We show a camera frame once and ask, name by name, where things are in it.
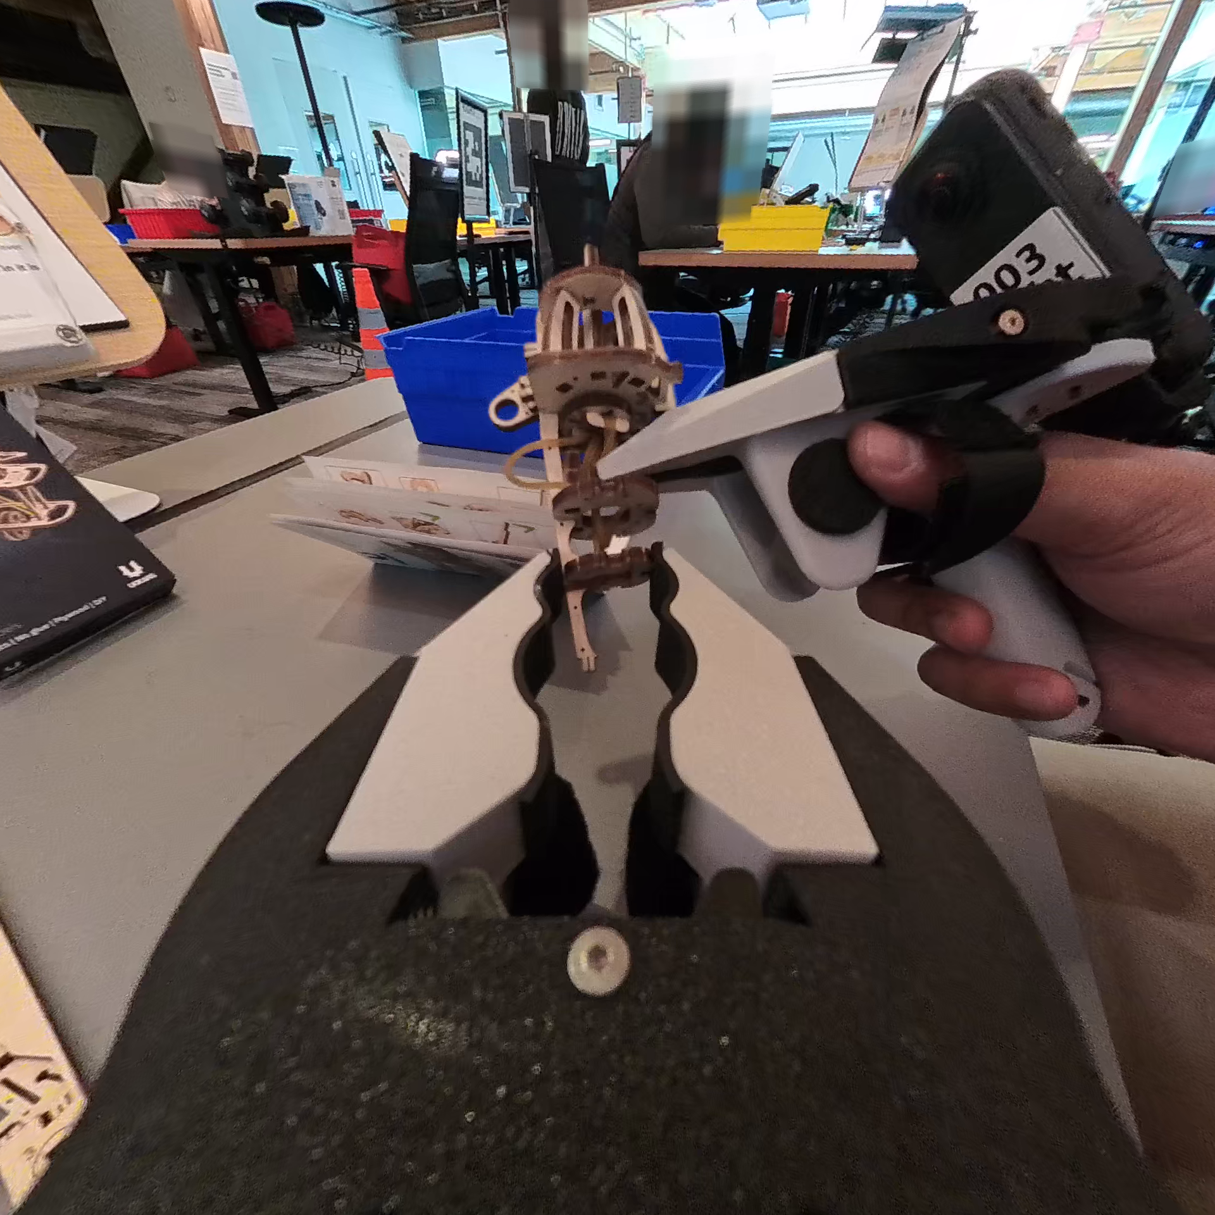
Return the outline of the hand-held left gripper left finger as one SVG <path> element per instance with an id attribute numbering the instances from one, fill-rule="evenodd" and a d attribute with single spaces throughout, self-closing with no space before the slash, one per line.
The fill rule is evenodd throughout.
<path id="1" fill-rule="evenodd" d="M 325 862 L 510 878 L 525 803 L 552 773 L 552 623 L 558 555 L 540 555 L 417 653 Z"/>

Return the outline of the wooden model assembly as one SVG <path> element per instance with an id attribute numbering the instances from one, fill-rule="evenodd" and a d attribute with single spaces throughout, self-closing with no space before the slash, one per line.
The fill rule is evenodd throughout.
<path id="1" fill-rule="evenodd" d="M 638 534 L 656 528 L 662 502 L 651 477 L 603 474 L 603 458 L 676 408 L 680 381 L 683 367 L 669 361 L 638 279 L 587 246 L 581 264 L 543 287 L 525 377 L 488 408 L 505 434 L 540 422 L 540 440 L 510 451 L 504 474 L 552 511 L 566 627 L 587 674 L 597 650 L 581 602 L 647 581 L 651 550 Z"/>

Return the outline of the black model kit box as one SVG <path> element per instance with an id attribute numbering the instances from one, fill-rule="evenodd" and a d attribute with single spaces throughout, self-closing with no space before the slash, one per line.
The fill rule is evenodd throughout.
<path id="1" fill-rule="evenodd" d="M 0 420 L 0 680 L 175 596 L 175 571 L 19 420 Z"/>

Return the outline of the laser-cut wooden parts sheet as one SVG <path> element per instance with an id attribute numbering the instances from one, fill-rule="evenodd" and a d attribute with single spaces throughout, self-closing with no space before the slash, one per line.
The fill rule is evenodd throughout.
<path id="1" fill-rule="evenodd" d="M 79 1074 L 0 932 L 0 1212 L 19 1212 L 87 1111 Z"/>

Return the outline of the person's right hand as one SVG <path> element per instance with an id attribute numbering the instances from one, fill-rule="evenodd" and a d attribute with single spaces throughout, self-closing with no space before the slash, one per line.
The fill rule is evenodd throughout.
<path id="1" fill-rule="evenodd" d="M 1168 757 L 1215 758 L 1215 463 L 1208 451 L 1041 438 L 1044 484 L 1017 534 L 1071 596 L 1104 714 L 1099 729 Z M 933 646 L 928 690 L 1004 720 L 1063 720 L 1068 676 L 988 658 L 992 616 L 959 593 L 882 574 L 857 609 Z"/>

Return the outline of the instruction poster on stand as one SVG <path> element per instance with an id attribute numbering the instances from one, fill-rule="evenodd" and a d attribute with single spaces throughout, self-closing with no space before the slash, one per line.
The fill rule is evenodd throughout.
<path id="1" fill-rule="evenodd" d="M 848 173 L 848 192 L 889 188 L 897 182 L 920 144 L 933 85 L 962 29 L 964 13 L 951 21 L 933 21 L 916 39 L 905 39 L 905 53 L 880 95 L 868 141 Z"/>

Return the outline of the wooden desk with black legs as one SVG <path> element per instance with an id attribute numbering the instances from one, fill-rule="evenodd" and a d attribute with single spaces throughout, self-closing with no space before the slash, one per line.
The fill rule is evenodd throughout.
<path id="1" fill-rule="evenodd" d="M 237 369 L 251 382 L 251 405 L 236 405 L 226 417 L 236 420 L 257 420 L 269 414 L 278 414 L 290 394 L 273 394 L 260 353 L 254 350 L 245 327 L 237 320 L 236 287 L 220 275 L 220 268 L 237 268 L 245 262 L 265 262 L 269 268 L 295 268 L 295 264 L 354 264 L 349 258 L 354 239 L 349 235 L 257 235 L 257 239 L 134 239 L 125 241 L 125 258 L 154 258 L 179 273 L 199 273 L 213 291 L 213 312 L 205 312 L 205 328 L 217 338 L 223 328 L 223 347 L 237 358 Z M 521 262 L 527 264 L 530 287 L 540 287 L 540 264 L 535 264 L 535 239 L 525 229 L 499 229 L 494 235 L 478 235 L 474 224 L 466 224 L 464 235 L 457 235 L 457 254 L 471 264 L 488 264 L 488 283 L 499 312 L 521 306 Z"/>
<path id="2" fill-rule="evenodd" d="M 792 294 L 783 338 L 792 358 L 818 353 L 827 341 L 827 306 L 848 283 L 905 287 L 920 258 L 911 251 L 647 251 L 639 268 L 705 279 L 715 291 L 750 294 L 742 381 L 763 377 L 769 358 L 779 294 Z"/>

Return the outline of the white instruction booklet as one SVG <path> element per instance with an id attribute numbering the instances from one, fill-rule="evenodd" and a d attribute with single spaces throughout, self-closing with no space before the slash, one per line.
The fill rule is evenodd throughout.
<path id="1" fill-rule="evenodd" d="M 558 550 L 547 488 L 484 468 L 306 456 L 270 526 L 387 567 L 505 579 Z"/>

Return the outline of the blue plastic bin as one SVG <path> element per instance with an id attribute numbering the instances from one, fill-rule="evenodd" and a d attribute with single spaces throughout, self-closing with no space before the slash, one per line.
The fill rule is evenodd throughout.
<path id="1" fill-rule="evenodd" d="M 513 315 L 480 306 L 380 338 L 419 444 L 510 456 L 540 440 L 540 422 L 505 434 L 488 417 L 488 405 L 525 377 L 535 315 L 535 306 Z M 711 315 L 656 312 L 651 321 L 664 353 L 683 367 L 676 405 L 723 387 L 723 333 Z"/>

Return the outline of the black office chair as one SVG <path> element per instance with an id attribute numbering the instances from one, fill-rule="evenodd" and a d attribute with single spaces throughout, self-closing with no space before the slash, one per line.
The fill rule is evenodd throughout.
<path id="1" fill-rule="evenodd" d="M 389 328 L 478 312 L 458 264 L 458 188 L 445 166 L 410 154 L 405 230 L 387 230 L 387 268 L 374 268 L 376 297 Z"/>

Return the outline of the framed marker sign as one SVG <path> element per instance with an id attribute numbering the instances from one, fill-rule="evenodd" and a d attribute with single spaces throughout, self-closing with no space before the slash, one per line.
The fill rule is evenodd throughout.
<path id="1" fill-rule="evenodd" d="M 488 109 L 457 92 L 457 141 L 458 141 L 458 199 L 464 221 L 493 221 L 493 188 L 488 188 Z"/>

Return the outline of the orange traffic cone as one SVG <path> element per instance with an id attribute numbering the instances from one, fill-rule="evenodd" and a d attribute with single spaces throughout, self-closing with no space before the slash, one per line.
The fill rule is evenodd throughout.
<path id="1" fill-rule="evenodd" d="M 387 315 L 380 306 L 369 268 L 354 264 L 349 283 L 354 283 L 354 306 L 358 306 L 363 373 L 369 382 L 387 381 L 389 377 L 387 350 L 382 350 Z"/>

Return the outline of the black floor lamp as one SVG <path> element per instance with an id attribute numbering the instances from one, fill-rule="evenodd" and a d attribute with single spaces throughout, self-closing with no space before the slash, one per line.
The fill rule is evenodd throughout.
<path id="1" fill-rule="evenodd" d="M 325 173 L 336 176 L 336 164 L 334 164 L 334 152 L 328 152 L 322 104 L 319 104 L 312 64 L 306 64 L 306 51 L 304 51 L 304 39 L 300 39 L 304 29 L 325 27 L 325 13 L 313 4 L 300 4 L 300 0 L 260 0 L 257 4 L 257 17 L 269 21 L 269 27 L 283 27 L 283 29 L 294 34 L 294 46 L 295 46 L 295 62 L 300 62 L 312 118 L 313 118 L 319 144 L 322 144 L 322 164 L 325 164 Z"/>

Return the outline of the red plastic bin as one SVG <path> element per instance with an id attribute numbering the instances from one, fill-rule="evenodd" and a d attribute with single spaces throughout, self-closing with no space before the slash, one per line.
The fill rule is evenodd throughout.
<path id="1" fill-rule="evenodd" d="M 122 205 L 122 221 L 134 239 L 143 241 L 179 241 L 179 239 L 217 239 L 220 229 L 205 221 L 199 205 Z"/>

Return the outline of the wooden board with instruction sheet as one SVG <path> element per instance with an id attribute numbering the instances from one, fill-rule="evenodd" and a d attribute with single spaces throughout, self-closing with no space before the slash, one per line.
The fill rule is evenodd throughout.
<path id="1" fill-rule="evenodd" d="M 0 387 L 119 373 L 151 358 L 167 320 L 125 251 L 0 95 Z"/>

